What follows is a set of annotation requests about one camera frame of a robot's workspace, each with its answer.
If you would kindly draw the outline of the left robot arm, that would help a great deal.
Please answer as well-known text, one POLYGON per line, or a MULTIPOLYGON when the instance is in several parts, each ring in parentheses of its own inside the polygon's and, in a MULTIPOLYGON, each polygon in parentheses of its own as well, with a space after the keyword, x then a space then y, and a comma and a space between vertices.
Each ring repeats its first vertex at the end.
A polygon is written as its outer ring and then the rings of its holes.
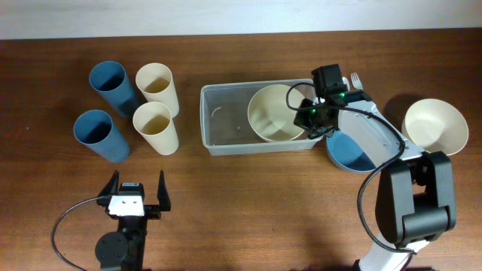
POLYGON ((149 220, 161 219, 162 212, 171 210, 164 172, 160 172, 155 205, 144 204, 145 191, 141 183, 119 183, 115 171, 98 194, 96 203, 117 221, 117 229, 106 233, 96 243, 95 255, 102 270, 141 270, 149 220))

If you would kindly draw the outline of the blue bowl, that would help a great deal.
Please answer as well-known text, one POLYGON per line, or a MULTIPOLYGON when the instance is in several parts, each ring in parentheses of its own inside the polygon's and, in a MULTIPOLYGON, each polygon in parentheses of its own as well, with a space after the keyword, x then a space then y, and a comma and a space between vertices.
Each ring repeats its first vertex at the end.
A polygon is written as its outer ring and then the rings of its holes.
POLYGON ((341 131, 326 138, 328 157, 340 169, 349 172, 370 172, 376 166, 366 153, 341 131))

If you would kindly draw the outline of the cream bowl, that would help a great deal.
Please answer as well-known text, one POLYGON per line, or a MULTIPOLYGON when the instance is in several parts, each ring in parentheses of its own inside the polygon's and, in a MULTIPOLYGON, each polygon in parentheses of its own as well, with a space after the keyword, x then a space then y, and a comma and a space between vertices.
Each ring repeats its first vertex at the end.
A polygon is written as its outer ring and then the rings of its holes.
POLYGON ((428 152, 459 153, 467 144, 468 124, 451 104, 439 99, 422 99, 407 110, 402 134, 428 152))
POLYGON ((267 142, 291 141, 304 133, 294 125, 296 111, 286 104, 289 89, 288 85, 272 84, 260 89, 249 102, 249 124, 267 142))

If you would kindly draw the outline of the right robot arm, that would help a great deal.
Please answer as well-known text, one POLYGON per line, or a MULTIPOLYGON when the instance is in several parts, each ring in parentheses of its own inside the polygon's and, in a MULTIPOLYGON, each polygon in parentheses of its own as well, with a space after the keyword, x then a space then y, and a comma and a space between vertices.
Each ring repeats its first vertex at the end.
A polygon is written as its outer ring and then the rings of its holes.
POLYGON ((442 151, 403 136, 363 90, 350 91, 337 64, 311 72, 315 99, 295 108, 294 125, 312 139, 340 131, 374 164, 357 196, 358 216, 373 240, 355 270, 403 270, 456 224, 453 170, 442 151))

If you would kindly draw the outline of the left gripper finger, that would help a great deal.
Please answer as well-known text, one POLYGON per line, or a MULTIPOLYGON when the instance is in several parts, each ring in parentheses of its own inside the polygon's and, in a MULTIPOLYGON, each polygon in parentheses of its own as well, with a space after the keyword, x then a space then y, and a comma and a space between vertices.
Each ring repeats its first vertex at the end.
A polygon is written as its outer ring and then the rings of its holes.
POLYGON ((112 196, 117 195, 119 181, 119 171, 115 170, 108 183, 99 192, 96 204, 98 206, 108 206, 112 196))
POLYGON ((159 207, 162 212, 171 211, 171 201, 169 198, 168 191, 166 189, 166 180, 163 170, 160 171, 158 187, 157 187, 157 199, 159 202, 159 207))

